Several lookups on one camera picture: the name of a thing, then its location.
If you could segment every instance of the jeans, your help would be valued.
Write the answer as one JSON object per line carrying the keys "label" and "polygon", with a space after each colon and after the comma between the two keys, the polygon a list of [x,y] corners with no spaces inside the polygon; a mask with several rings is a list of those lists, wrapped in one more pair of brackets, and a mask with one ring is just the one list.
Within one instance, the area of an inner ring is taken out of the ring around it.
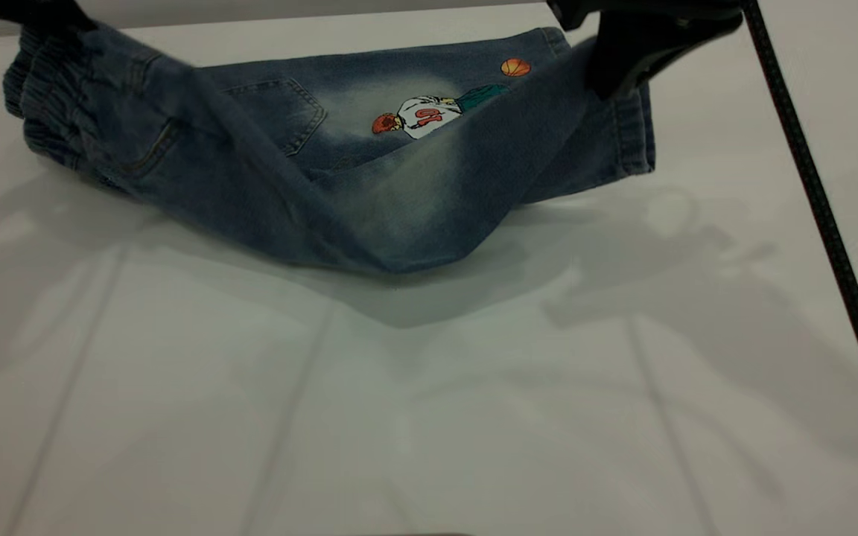
{"label": "jeans", "polygon": [[215,68],[106,26],[20,45],[4,92],[34,152],[292,264],[449,264],[520,204],[654,167],[647,87],[600,101],[592,42],[555,28]]}

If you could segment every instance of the basketball player patch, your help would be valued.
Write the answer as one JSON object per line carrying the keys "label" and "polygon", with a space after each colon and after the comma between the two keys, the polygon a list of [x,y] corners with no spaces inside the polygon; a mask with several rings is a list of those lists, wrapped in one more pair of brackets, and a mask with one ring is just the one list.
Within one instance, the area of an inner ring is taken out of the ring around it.
{"label": "basketball player patch", "polygon": [[[517,78],[529,74],[532,66],[527,61],[511,58],[501,64],[505,76]],[[396,113],[384,113],[372,122],[372,133],[405,131],[412,139],[429,135],[439,127],[461,118],[463,113],[476,108],[508,92],[501,84],[490,84],[472,89],[460,98],[439,98],[439,96],[418,96],[402,103]]]}

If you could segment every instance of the robotic arm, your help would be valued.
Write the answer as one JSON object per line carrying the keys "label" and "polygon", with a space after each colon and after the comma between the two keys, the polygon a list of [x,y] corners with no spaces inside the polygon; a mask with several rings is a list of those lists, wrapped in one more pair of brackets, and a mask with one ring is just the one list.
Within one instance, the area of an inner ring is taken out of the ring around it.
{"label": "robotic arm", "polygon": [[566,31],[600,11],[587,84],[601,98],[637,88],[688,52],[735,32],[740,0],[548,0]]}
{"label": "robotic arm", "polygon": [[[548,0],[565,30],[602,13],[587,85],[601,98],[644,84],[743,23],[740,0]],[[0,19],[55,33],[97,28],[75,0],[0,0]]]}

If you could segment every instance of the wall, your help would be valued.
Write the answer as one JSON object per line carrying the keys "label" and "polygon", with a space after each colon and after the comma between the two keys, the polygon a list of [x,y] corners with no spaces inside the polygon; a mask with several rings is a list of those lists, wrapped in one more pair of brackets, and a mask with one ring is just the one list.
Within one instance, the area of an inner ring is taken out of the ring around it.
{"label": "wall", "polygon": [[[135,28],[532,1],[538,0],[78,0],[78,3],[93,18],[119,28]],[[14,33],[13,25],[0,22],[0,35]]]}

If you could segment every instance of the white jersey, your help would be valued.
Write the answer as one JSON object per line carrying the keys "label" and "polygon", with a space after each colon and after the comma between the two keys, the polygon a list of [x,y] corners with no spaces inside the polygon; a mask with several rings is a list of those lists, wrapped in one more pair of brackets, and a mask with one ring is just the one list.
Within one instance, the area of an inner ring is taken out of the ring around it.
{"label": "white jersey", "polygon": [[402,119],[402,129],[415,139],[420,139],[453,119],[460,118],[463,111],[453,99],[418,96],[402,103],[398,115]]}

